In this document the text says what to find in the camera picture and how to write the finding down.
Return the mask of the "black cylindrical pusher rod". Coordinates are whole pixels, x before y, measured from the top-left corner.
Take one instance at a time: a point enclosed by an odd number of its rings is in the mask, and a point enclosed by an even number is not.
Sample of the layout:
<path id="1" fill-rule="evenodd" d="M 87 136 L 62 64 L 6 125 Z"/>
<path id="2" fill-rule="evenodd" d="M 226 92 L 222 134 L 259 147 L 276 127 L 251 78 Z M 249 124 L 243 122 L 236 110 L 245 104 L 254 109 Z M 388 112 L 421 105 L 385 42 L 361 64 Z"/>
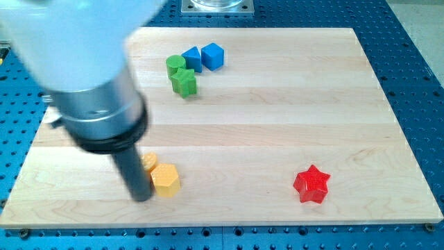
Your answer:
<path id="1" fill-rule="evenodd" d="M 146 201 L 152 196 L 151 181 L 144 170 L 135 145 L 112 154 L 112 160 L 134 201 Z"/>

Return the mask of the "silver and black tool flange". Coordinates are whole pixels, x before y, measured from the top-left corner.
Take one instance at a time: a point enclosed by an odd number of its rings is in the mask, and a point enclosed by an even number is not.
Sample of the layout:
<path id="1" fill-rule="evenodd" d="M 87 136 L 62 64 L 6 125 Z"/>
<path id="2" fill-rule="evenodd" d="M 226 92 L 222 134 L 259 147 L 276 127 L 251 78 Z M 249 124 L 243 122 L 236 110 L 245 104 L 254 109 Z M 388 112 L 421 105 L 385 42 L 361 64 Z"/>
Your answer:
<path id="1" fill-rule="evenodd" d="M 145 98 L 135 86 L 129 66 L 111 80 L 85 90 L 47 90 L 61 123 L 83 150 L 97 154 L 124 151 L 148 128 Z"/>

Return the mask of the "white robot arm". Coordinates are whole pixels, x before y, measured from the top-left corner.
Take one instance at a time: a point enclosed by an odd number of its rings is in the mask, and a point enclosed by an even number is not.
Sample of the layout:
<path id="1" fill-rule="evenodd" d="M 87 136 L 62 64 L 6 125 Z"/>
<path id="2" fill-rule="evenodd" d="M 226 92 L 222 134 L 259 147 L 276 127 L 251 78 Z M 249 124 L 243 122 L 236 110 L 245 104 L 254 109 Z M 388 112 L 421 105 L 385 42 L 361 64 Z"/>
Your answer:
<path id="1" fill-rule="evenodd" d="M 1 25 L 59 121 L 83 150 L 108 154 L 131 197 L 151 184 L 136 142 L 148 108 L 136 87 L 126 38 L 159 13 L 162 1 L 2 1 Z"/>

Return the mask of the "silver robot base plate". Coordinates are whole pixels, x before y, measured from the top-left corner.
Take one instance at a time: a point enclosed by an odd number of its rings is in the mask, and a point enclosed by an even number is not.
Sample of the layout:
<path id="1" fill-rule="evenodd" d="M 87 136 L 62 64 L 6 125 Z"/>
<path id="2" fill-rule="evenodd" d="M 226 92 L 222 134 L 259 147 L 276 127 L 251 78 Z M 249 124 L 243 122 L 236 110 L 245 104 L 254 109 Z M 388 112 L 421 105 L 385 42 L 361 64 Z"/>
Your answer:
<path id="1" fill-rule="evenodd" d="M 254 15 L 253 0 L 182 0 L 180 13 L 184 16 Z"/>

